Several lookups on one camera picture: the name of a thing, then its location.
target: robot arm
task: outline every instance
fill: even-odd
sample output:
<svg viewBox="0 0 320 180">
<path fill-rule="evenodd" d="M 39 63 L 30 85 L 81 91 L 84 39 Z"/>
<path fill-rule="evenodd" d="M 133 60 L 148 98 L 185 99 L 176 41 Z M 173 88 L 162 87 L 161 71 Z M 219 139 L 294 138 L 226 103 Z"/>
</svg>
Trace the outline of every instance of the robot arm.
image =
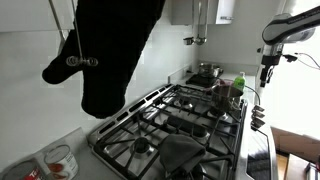
<svg viewBox="0 0 320 180">
<path fill-rule="evenodd" d="M 274 66 L 279 64 L 282 56 L 283 44 L 305 41 L 314 34 L 314 27 L 320 25 L 320 6 L 291 17 L 290 14 L 281 14 L 267 25 L 262 33 L 266 45 L 263 48 L 260 87 L 270 82 Z"/>
</svg>

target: plastic container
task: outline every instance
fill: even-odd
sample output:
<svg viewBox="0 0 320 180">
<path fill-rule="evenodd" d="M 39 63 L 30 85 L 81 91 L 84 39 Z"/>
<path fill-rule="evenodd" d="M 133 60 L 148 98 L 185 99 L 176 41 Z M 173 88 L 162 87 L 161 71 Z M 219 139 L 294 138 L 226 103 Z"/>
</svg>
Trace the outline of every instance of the plastic container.
<svg viewBox="0 0 320 180">
<path fill-rule="evenodd" d="M 246 85 L 245 73 L 240 72 L 240 76 L 236 77 L 236 79 L 233 82 L 233 87 L 243 91 L 245 85 Z"/>
</svg>

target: oven mitt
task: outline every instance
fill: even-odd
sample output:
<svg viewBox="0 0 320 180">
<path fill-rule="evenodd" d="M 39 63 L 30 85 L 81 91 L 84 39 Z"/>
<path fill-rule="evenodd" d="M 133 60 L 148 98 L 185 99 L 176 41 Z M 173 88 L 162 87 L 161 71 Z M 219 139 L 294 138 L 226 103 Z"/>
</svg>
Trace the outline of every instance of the oven mitt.
<svg viewBox="0 0 320 180">
<path fill-rule="evenodd" d="M 191 137 L 170 134 L 160 144 L 160 163 L 168 173 L 179 169 L 187 174 L 199 164 L 205 152 Z"/>
<path fill-rule="evenodd" d="M 165 0 L 79 0 L 76 12 L 84 57 L 98 66 L 69 67 L 66 58 L 79 56 L 72 30 L 60 55 L 43 71 L 58 84 L 82 70 L 82 108 L 96 118 L 114 115 L 125 104 L 125 93 L 148 37 L 160 19 Z"/>
</svg>

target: stainless steel stove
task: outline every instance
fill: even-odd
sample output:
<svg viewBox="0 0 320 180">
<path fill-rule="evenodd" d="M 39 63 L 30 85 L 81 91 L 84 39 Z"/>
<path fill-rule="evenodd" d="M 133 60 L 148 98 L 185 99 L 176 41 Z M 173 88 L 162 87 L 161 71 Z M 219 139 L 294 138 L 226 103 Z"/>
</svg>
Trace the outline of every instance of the stainless steel stove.
<svg viewBox="0 0 320 180">
<path fill-rule="evenodd" d="M 250 125 L 252 112 L 247 110 L 253 106 L 242 100 L 241 110 L 219 112 L 211 99 L 210 93 L 200 89 L 166 85 L 95 130 L 89 136 L 93 153 L 130 180 L 276 179 L 274 146 L 269 143 L 273 139 L 268 137 L 270 132 L 259 133 L 259 127 Z M 206 153 L 191 173 L 168 178 L 159 161 L 159 144 L 173 133 L 192 137 Z M 258 146 L 250 146 L 250 138 Z"/>
</svg>

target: stove knob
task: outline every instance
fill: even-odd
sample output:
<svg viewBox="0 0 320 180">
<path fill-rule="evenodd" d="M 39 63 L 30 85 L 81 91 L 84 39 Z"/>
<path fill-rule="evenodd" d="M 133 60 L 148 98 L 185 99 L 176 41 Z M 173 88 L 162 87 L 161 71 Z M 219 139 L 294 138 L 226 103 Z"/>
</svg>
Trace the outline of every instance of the stove knob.
<svg viewBox="0 0 320 180">
<path fill-rule="evenodd" d="M 252 121 L 251 121 L 251 126 L 259 129 L 261 126 L 263 126 L 265 124 L 264 121 L 262 121 L 260 118 L 258 117 L 252 117 Z"/>
<path fill-rule="evenodd" d="M 257 111 L 257 110 L 252 110 L 252 116 L 256 116 L 256 117 L 258 117 L 258 118 L 264 118 L 264 114 L 262 114 L 262 112 L 260 112 L 260 111 Z"/>
<path fill-rule="evenodd" d="M 263 111 L 264 111 L 264 109 L 263 109 L 261 106 L 259 106 L 259 105 L 255 105 L 254 108 L 253 108 L 253 110 L 258 110 L 258 111 L 260 111 L 260 112 L 263 112 Z"/>
</svg>

